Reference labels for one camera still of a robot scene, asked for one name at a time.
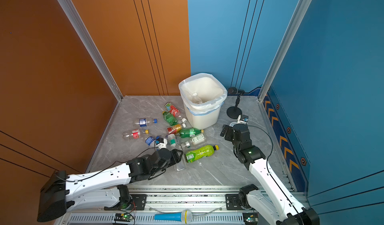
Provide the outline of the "bright lime green bottle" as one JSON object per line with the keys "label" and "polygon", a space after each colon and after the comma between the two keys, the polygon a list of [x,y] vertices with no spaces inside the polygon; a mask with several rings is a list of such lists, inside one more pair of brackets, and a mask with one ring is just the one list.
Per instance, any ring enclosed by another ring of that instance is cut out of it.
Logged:
{"label": "bright lime green bottle", "polygon": [[188,163],[193,163],[201,158],[212,156],[217,150],[219,150],[218,145],[206,145],[196,150],[188,151],[186,153],[186,160]]}

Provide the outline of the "small clear white-label bottle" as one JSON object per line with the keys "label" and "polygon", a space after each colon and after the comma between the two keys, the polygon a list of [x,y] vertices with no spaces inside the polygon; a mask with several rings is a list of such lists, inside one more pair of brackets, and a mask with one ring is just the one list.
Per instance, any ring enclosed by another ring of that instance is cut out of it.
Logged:
{"label": "small clear white-label bottle", "polygon": [[181,148],[183,150],[191,149],[197,145],[200,145],[204,142],[206,142],[207,138],[204,134],[198,134],[194,137],[191,137],[189,140],[183,142],[181,144]]}

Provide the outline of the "clear cola bottle yellow cap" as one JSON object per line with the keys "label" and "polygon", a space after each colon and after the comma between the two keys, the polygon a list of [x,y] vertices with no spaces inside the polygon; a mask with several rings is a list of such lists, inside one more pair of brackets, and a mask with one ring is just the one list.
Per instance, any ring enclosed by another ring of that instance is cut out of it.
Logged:
{"label": "clear cola bottle yellow cap", "polygon": [[149,130],[148,129],[135,129],[135,130],[128,130],[126,132],[123,133],[123,139],[124,140],[137,140],[137,139],[140,139],[142,138],[143,136],[145,135],[148,135],[149,134]]}

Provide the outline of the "clear bottle green cap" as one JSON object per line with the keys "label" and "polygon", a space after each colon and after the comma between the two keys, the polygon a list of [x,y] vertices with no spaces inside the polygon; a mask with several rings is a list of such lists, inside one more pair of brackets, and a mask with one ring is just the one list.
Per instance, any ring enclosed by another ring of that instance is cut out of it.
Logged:
{"label": "clear bottle green cap", "polygon": [[[168,144],[170,145],[171,150],[172,149],[178,149],[181,150],[181,146],[178,145],[178,140],[176,138],[175,134],[169,134],[167,136]],[[181,161],[176,164],[176,170],[177,172],[181,172],[186,168],[185,161],[183,157],[181,157]]]}

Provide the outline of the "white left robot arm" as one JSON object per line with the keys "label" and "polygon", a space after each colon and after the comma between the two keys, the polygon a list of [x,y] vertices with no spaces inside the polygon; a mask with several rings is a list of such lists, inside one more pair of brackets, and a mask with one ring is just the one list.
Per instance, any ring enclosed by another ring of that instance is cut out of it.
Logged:
{"label": "white left robot arm", "polygon": [[162,148],[152,155],[144,155],[106,170],[67,175],[53,173],[40,190],[37,221],[53,221],[67,212],[102,208],[129,208],[132,198],[127,185],[161,175],[167,168],[182,160],[183,151]]}

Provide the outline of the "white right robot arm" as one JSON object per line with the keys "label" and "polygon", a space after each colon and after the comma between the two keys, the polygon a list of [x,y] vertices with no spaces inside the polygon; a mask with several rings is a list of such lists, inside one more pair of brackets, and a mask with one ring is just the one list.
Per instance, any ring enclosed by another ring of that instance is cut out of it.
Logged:
{"label": "white right robot arm", "polygon": [[268,198],[255,185],[242,187],[239,199],[245,209],[255,209],[270,225],[319,225],[320,218],[285,187],[262,150],[253,145],[248,126],[224,125],[220,136],[232,142],[239,162],[259,181]]}

